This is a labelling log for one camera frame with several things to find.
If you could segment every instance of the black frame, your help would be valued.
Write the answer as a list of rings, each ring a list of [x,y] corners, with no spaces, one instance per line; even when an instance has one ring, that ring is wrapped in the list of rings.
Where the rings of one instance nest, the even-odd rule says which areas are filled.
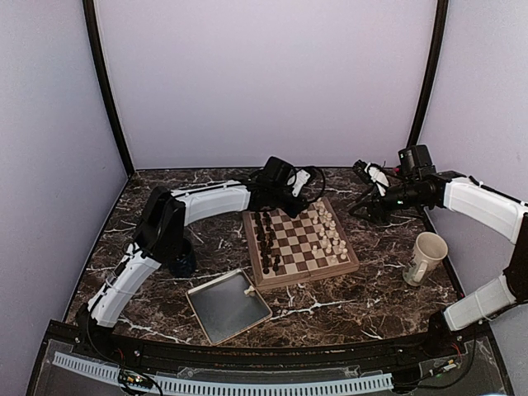
[[[407,141],[407,147],[418,143],[420,133],[422,132],[423,121],[426,118],[429,99],[431,98],[432,87],[435,82],[436,68],[440,58],[442,40],[444,38],[444,29],[446,28],[447,6],[449,0],[438,0],[436,3],[435,25],[432,28],[431,47],[429,48],[429,57],[427,58],[426,72],[423,76],[422,90],[418,98],[414,121],[412,122],[411,131]]]
[[[461,332],[463,342],[475,336],[472,328]],[[417,344],[426,334],[393,338],[383,341],[360,342],[337,345],[334,349],[327,346],[305,348],[228,348],[221,346],[189,346],[168,342],[145,341],[137,338],[112,336],[115,344],[125,353],[127,365],[150,374],[157,371],[177,373],[183,367],[208,368],[216,370],[316,370],[333,367],[358,365],[362,372],[382,370],[392,373],[396,380],[401,375],[416,373],[417,364],[431,359],[419,349]],[[487,323],[479,326],[476,337],[488,337],[495,355],[505,390],[513,394],[512,385],[493,333]],[[78,339],[82,338],[77,326],[50,321],[44,340],[31,373],[27,396],[35,391],[49,340],[66,342],[73,346],[73,352],[97,358],[97,354],[83,350]],[[453,354],[445,349],[443,356]]]
[[[114,135],[115,144],[121,156],[121,162],[125,167],[126,174],[130,177],[134,174],[134,164],[130,157],[130,152],[126,147],[125,136],[121,129],[119,116],[117,115],[116,104],[112,96],[110,88],[110,80],[106,71],[105,58],[102,53],[101,37],[99,36],[99,28],[97,27],[96,9],[93,0],[82,0],[84,7],[84,18],[86,21],[86,28],[88,39],[90,40],[90,47],[92,48],[93,63],[96,67],[97,80],[99,80],[99,88],[101,89],[102,100],[105,103],[106,114],[110,121],[112,134]]]

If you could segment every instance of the wooden chessboard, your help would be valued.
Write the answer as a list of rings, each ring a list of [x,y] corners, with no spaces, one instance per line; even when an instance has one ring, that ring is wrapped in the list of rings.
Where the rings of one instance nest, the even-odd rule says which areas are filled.
[[[306,211],[299,214],[295,219],[291,219],[282,210],[271,210],[269,212],[271,228],[275,231],[276,239],[271,246],[271,259],[267,274],[262,271],[261,247],[257,241],[258,227],[255,213],[243,212],[243,223],[255,276],[255,286],[259,290],[324,279],[359,269],[360,265],[356,254],[348,242],[330,202],[326,198],[323,198],[322,202],[326,210],[332,213],[339,238],[346,242],[348,249],[346,259],[341,258],[338,246],[332,246],[331,253],[326,253],[326,250],[321,247],[323,237],[319,236],[318,233],[323,225],[314,204],[311,204]],[[313,224],[314,217],[319,218],[317,224]],[[318,247],[315,254],[312,252],[314,245]],[[280,256],[280,265],[279,271],[274,272],[272,266],[276,255]],[[335,262],[331,260],[333,255],[337,255]]]

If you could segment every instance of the cup handle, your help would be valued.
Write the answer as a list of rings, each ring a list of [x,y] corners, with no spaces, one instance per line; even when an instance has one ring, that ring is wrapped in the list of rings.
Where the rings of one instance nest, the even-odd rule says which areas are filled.
[[[421,261],[420,265],[418,266],[418,270],[415,272],[414,276],[412,277],[412,280],[416,283],[420,283],[426,271],[427,271],[427,262]]]

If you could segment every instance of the black chess piece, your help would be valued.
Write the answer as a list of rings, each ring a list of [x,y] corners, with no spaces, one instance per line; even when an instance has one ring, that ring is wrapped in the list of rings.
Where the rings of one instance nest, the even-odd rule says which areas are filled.
[[[279,271],[279,263],[281,262],[281,256],[278,254],[275,256],[275,260],[273,261],[273,271],[278,272]]]

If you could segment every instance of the white cable tie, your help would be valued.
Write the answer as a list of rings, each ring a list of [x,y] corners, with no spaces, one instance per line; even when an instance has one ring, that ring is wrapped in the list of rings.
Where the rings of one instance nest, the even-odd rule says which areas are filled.
[[[478,310],[480,311],[480,314],[482,315],[482,317],[486,320],[488,320],[488,322],[492,322],[492,319],[490,319],[485,313],[484,313],[484,310],[482,308],[482,305],[480,304],[480,298],[479,298],[479,291],[482,289],[482,287],[478,288],[478,290],[475,292],[475,300],[477,301],[477,306],[478,306]]]

